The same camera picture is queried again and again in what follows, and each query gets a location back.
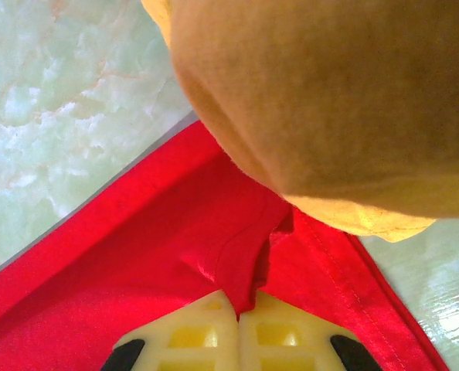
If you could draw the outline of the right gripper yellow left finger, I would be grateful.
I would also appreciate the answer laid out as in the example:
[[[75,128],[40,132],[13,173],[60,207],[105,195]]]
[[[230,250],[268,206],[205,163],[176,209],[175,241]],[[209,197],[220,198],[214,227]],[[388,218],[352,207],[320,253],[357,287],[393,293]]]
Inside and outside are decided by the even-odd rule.
[[[214,291],[123,335],[100,371],[240,371],[238,323]]]

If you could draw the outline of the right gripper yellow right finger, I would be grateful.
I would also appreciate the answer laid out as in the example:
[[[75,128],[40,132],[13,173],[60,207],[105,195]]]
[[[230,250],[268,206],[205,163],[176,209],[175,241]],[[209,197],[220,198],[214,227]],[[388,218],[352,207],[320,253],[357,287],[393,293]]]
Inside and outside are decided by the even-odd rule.
[[[348,329],[262,291],[239,330],[240,371],[383,371]]]

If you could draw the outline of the red t-shirt with white print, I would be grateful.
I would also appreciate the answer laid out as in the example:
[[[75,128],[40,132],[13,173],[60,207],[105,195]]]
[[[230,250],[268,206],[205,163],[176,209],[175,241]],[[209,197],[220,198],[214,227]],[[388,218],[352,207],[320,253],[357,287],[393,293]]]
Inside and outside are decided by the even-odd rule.
[[[100,371],[130,331],[258,291],[352,332],[382,371],[449,371],[359,240],[244,175],[194,123],[0,271],[0,371]]]

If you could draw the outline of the yellow t-shirt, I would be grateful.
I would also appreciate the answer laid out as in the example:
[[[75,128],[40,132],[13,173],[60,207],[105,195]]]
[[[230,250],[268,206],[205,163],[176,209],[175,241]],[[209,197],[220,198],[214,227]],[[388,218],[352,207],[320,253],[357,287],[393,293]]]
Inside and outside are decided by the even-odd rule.
[[[396,242],[459,218],[459,0],[141,0],[194,111],[303,213]]]

